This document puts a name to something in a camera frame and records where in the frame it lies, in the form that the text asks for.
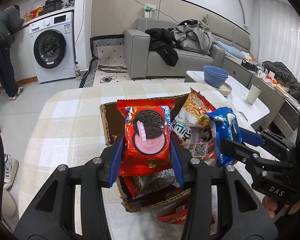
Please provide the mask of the right hand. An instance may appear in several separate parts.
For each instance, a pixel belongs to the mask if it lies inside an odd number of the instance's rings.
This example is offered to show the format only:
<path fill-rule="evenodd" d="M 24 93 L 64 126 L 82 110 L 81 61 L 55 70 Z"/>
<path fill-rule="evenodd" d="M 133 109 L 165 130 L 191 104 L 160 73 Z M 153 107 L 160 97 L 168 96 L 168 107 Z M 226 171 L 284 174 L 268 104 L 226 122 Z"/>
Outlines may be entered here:
<path fill-rule="evenodd" d="M 268 197 L 268 196 L 264 196 L 263 199 L 262 199 L 262 204 L 266 208 L 267 213 L 270 215 L 270 217 L 274 218 L 275 217 L 275 211 L 278 208 L 277 200 L 275 200 L 271 197 Z M 300 209 L 300 201 L 298 201 L 296 204 L 294 204 L 291 207 L 288 214 L 292 215 L 292 214 L 296 213 L 299 209 Z"/>

